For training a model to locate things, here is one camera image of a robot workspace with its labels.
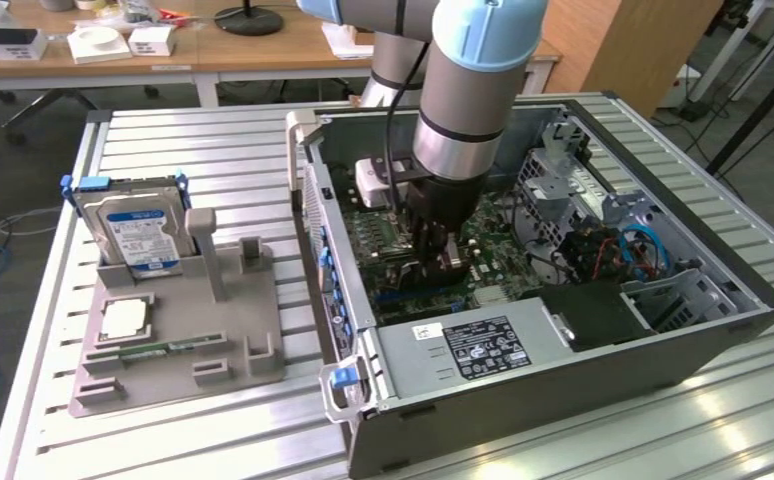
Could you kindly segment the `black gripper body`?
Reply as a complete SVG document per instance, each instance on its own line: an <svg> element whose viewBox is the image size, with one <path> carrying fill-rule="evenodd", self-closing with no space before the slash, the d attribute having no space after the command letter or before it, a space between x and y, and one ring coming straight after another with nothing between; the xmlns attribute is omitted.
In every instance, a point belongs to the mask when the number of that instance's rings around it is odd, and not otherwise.
<svg viewBox="0 0 774 480"><path fill-rule="evenodd" d="M485 175L461 181L437 176L412 180L407 191L411 231L436 227L447 233L459 232L475 212L485 181Z"/></svg>

